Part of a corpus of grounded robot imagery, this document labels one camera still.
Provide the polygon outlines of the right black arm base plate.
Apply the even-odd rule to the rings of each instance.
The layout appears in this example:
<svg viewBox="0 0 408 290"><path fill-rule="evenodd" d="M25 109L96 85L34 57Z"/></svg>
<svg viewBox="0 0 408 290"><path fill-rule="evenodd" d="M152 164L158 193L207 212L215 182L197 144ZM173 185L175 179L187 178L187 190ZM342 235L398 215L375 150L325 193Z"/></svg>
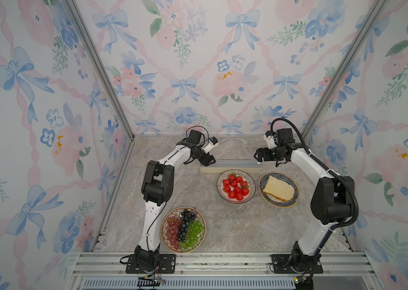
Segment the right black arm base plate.
<svg viewBox="0 0 408 290"><path fill-rule="evenodd" d="M319 258L314 263L314 256L304 256L293 258L291 254L270 255L272 270L275 274L323 274Z"/></svg>

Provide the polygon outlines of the glass bowl with striped rim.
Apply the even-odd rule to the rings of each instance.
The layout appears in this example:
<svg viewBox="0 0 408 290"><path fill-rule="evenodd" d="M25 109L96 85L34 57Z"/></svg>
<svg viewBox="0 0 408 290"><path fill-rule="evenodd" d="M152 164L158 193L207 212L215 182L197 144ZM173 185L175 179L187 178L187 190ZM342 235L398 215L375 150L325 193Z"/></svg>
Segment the glass bowl with striped rim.
<svg viewBox="0 0 408 290"><path fill-rule="evenodd" d="M252 177L242 170L227 170L217 180L219 195L232 204L247 203L253 198L255 190Z"/></svg>

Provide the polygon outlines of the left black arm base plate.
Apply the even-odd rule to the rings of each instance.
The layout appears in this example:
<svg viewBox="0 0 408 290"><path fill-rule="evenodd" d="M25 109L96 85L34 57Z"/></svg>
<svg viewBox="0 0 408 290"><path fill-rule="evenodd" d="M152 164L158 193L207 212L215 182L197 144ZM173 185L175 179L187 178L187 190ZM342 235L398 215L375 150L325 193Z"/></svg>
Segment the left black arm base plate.
<svg viewBox="0 0 408 290"><path fill-rule="evenodd" d="M125 272L127 274L174 274L176 268L175 254L158 254L152 257L137 257L135 254L128 256Z"/></svg>

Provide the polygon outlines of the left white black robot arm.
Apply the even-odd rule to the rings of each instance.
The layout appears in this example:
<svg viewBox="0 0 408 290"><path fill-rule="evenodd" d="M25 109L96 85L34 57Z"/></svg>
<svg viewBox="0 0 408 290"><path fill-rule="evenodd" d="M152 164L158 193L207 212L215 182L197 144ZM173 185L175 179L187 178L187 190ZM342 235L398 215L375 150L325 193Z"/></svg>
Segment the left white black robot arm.
<svg viewBox="0 0 408 290"><path fill-rule="evenodd" d="M138 269L151 273L158 269L161 239L159 218L172 196L175 170L195 160L205 167L214 164L216 159L210 151L217 146L216 137L205 137L200 131L191 129L164 158L147 163L141 186L145 201L144 225L140 242L129 258L129 271Z"/></svg>

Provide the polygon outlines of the cream plastic wrap dispenser box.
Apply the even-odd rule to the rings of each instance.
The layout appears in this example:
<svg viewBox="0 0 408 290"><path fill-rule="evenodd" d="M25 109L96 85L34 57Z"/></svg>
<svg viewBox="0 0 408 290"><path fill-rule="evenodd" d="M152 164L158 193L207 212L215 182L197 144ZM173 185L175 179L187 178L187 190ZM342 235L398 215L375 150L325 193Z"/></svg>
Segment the cream plastic wrap dispenser box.
<svg viewBox="0 0 408 290"><path fill-rule="evenodd" d="M218 159L209 166L199 166L200 173L222 174L228 170L241 170L248 174L260 174L263 171L263 164L255 160Z"/></svg>

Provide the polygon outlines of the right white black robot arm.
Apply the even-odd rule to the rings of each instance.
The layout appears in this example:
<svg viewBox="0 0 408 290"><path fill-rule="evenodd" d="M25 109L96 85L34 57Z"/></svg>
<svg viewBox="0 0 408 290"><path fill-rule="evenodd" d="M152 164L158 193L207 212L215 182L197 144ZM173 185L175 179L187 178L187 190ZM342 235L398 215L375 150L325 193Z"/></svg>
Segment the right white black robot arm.
<svg viewBox="0 0 408 290"><path fill-rule="evenodd" d="M304 235L295 242L284 262L273 258L274 270L291 273L314 273L319 267L321 250L335 229L355 223L358 203L354 195L354 180L340 176L318 159L305 145L297 143L290 128L264 134L267 147L257 149L254 158L264 161L282 161L296 164L316 188L310 201L312 219Z"/></svg>

